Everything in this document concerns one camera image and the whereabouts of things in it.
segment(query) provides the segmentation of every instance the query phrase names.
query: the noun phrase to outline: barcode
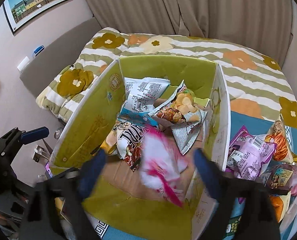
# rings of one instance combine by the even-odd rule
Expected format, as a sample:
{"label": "barcode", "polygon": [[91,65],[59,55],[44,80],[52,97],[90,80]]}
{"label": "barcode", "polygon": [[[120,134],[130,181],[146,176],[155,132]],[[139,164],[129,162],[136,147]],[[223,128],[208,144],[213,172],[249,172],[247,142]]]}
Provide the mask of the barcode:
{"label": "barcode", "polygon": [[258,148],[262,147],[263,141],[261,139],[258,139],[257,137],[254,138],[253,144],[257,146]]}

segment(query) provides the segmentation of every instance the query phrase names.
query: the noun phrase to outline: gray headboard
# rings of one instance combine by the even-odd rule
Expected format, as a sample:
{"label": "gray headboard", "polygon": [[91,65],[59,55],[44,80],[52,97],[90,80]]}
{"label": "gray headboard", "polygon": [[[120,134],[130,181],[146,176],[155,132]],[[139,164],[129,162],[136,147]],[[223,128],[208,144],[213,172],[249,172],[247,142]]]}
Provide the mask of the gray headboard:
{"label": "gray headboard", "polygon": [[101,29],[92,18],[64,33],[22,70],[23,84],[37,97],[62,69],[75,63],[85,44]]}

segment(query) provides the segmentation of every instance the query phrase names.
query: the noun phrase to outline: white object on headboard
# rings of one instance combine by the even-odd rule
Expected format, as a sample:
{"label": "white object on headboard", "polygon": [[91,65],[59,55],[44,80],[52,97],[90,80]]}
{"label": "white object on headboard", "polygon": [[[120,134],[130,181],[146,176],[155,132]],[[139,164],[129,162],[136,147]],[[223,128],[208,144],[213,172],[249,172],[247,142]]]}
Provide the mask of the white object on headboard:
{"label": "white object on headboard", "polygon": [[22,70],[30,63],[30,59],[26,56],[24,60],[17,66],[17,69],[22,72]]}

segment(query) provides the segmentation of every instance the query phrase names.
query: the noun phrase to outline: purple snack package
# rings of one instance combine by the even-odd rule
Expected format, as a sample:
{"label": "purple snack package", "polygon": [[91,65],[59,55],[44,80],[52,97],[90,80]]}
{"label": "purple snack package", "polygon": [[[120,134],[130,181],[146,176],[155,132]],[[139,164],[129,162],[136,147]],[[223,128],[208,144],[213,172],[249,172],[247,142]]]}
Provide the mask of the purple snack package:
{"label": "purple snack package", "polygon": [[230,142],[226,168],[234,171],[236,178],[255,180],[262,165],[270,162],[276,145],[249,134],[243,125]]}

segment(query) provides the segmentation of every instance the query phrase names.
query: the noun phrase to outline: curtain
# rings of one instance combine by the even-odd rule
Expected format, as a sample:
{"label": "curtain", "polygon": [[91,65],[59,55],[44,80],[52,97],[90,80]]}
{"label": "curtain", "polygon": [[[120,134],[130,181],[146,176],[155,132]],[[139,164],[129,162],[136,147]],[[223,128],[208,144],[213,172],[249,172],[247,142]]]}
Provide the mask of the curtain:
{"label": "curtain", "polygon": [[291,0],[86,0],[101,27],[229,41],[274,58],[291,39]]}

